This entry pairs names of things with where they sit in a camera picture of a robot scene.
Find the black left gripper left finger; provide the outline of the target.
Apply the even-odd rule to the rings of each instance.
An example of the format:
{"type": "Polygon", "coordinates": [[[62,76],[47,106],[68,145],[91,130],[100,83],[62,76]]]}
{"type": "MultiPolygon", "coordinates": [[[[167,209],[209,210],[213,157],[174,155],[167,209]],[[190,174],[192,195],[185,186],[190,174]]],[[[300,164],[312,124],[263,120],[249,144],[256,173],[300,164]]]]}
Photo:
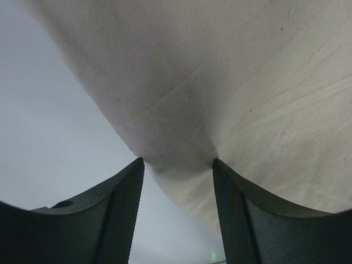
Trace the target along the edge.
{"type": "Polygon", "coordinates": [[[138,158],[51,208],[1,203],[1,263],[128,263],[144,171],[138,158]]]}

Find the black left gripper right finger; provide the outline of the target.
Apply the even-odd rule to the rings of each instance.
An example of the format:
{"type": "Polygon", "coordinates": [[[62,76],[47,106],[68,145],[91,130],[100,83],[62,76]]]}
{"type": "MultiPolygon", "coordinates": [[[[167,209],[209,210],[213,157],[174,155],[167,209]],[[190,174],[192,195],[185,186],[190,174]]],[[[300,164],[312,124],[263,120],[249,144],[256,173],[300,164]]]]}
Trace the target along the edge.
{"type": "Polygon", "coordinates": [[[287,201],[214,160],[227,263],[351,263],[351,210],[327,213],[287,201]]]}

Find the beige cloth mat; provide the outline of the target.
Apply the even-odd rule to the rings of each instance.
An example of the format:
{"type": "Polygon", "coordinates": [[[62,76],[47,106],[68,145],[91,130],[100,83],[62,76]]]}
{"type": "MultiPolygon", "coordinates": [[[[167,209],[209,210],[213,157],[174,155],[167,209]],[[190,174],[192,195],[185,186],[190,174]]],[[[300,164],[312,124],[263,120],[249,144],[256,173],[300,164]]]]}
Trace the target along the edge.
{"type": "Polygon", "coordinates": [[[219,158],[351,208],[351,1],[23,1],[156,183],[220,233],[219,158]]]}

